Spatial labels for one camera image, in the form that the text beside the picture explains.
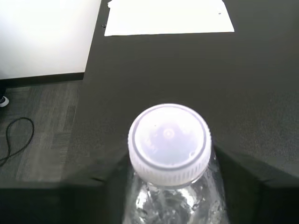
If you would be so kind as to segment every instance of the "plastic bottle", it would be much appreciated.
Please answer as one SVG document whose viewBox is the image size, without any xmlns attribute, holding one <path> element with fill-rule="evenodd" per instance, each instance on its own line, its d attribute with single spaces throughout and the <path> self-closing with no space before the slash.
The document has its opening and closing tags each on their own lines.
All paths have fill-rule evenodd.
<svg viewBox="0 0 299 224">
<path fill-rule="evenodd" d="M 128 136 L 134 170 L 124 224 L 218 224 L 222 178 L 209 128 L 194 110 L 163 104 L 142 112 Z"/>
</svg>

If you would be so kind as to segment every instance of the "shoe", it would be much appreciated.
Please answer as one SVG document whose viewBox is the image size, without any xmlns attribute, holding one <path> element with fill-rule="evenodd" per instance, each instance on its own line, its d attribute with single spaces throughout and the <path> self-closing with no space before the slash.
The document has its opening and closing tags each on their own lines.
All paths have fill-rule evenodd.
<svg viewBox="0 0 299 224">
<path fill-rule="evenodd" d="M 0 107 L 5 107 L 7 106 L 9 103 L 9 99 L 7 99 L 6 97 L 2 97 L 2 99 L 0 100 Z"/>
</svg>

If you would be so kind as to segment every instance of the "water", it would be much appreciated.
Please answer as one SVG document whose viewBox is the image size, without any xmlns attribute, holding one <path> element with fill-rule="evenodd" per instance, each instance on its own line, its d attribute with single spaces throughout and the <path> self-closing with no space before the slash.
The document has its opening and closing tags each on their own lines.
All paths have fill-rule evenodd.
<svg viewBox="0 0 299 224">
<path fill-rule="evenodd" d="M 225 210 L 216 159 L 194 183 L 179 189 L 156 187 L 132 173 L 124 224 L 218 224 Z"/>
</svg>

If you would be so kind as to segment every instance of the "bottle cap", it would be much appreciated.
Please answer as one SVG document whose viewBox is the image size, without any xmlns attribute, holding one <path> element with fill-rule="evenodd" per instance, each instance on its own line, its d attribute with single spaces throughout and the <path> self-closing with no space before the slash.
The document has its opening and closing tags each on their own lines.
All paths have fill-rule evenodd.
<svg viewBox="0 0 299 224">
<path fill-rule="evenodd" d="M 144 181 L 168 187 L 201 177 L 209 163 L 211 142 L 204 119 L 177 104 L 143 111 L 128 136 L 130 160 L 137 174 Z"/>
</svg>

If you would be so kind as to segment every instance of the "sheet of paper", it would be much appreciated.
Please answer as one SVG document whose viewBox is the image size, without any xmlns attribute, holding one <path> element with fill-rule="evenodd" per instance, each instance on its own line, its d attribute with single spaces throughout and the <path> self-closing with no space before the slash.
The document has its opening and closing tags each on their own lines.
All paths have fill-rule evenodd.
<svg viewBox="0 0 299 224">
<path fill-rule="evenodd" d="M 222 0 L 112 0 L 105 36 L 234 32 Z"/>
</svg>

